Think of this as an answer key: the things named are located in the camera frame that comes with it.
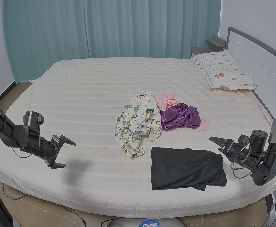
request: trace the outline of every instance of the white label sticker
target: white label sticker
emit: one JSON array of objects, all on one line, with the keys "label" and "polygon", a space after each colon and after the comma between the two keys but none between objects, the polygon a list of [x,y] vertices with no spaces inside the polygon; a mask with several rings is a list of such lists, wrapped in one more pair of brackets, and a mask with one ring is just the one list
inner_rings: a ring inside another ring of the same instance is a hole
[{"label": "white label sticker", "polygon": [[53,135],[53,139],[54,139],[54,141],[57,142],[57,144],[59,144],[59,139],[57,139],[57,137],[55,135]]}]

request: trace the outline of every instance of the floor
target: floor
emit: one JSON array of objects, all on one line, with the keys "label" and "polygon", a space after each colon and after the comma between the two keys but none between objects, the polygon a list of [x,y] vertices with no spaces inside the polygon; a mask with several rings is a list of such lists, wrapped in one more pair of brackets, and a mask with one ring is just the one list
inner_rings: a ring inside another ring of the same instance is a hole
[{"label": "floor", "polygon": [[[30,82],[16,85],[12,91],[0,101],[4,113],[30,85]],[[12,198],[19,198],[24,194],[6,184],[4,184],[3,191],[3,184],[0,182],[0,198],[3,200],[7,209],[17,217],[22,227],[84,227],[81,219],[76,216],[75,213],[65,210],[60,205],[30,195],[19,200],[12,200],[6,197],[4,192],[7,196]],[[115,218],[76,210],[72,211],[79,214],[86,221],[87,227],[99,227],[102,221]],[[186,226],[194,227],[260,227],[264,224],[266,217],[266,202],[263,198],[241,209],[199,216],[181,217],[180,219]]]}]

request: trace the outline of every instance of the purple cloth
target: purple cloth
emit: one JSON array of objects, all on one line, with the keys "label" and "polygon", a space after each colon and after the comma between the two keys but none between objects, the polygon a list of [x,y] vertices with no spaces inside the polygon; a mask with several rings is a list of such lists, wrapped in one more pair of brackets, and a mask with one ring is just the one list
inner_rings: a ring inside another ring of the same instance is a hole
[{"label": "purple cloth", "polygon": [[186,126],[196,129],[200,126],[200,116],[197,109],[184,103],[172,106],[166,111],[160,110],[160,114],[163,130]]}]

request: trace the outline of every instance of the printed pillowcase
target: printed pillowcase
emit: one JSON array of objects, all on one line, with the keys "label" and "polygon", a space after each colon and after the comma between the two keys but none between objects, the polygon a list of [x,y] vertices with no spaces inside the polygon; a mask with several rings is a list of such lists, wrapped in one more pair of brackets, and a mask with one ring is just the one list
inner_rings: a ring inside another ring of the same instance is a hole
[{"label": "printed pillowcase", "polygon": [[193,61],[206,76],[210,87],[225,90],[256,88],[257,83],[227,52],[204,53],[192,57]]}]

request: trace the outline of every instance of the bed frame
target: bed frame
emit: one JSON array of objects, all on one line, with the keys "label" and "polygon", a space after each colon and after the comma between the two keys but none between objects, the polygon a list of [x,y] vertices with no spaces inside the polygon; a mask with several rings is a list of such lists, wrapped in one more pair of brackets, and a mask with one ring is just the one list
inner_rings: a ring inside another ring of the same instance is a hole
[{"label": "bed frame", "polygon": [[258,83],[253,91],[258,100],[276,118],[276,50],[237,29],[229,27],[226,49]]}]

